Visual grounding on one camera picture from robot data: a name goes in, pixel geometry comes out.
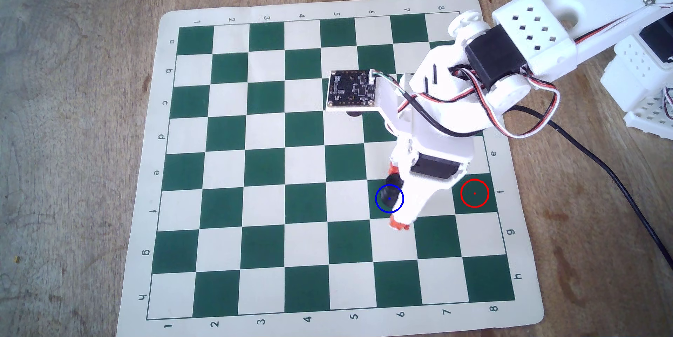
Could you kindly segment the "white gripper, black motor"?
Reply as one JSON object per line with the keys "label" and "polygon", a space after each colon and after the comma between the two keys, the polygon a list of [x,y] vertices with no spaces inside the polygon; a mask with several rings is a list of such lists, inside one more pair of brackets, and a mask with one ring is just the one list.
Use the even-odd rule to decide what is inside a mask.
{"label": "white gripper, black motor", "polygon": [[404,82],[380,74],[380,114],[396,137],[387,181],[402,181],[391,228],[456,213],[451,189],[474,159],[473,135],[503,114],[502,98],[481,84],[460,45],[431,49]]}

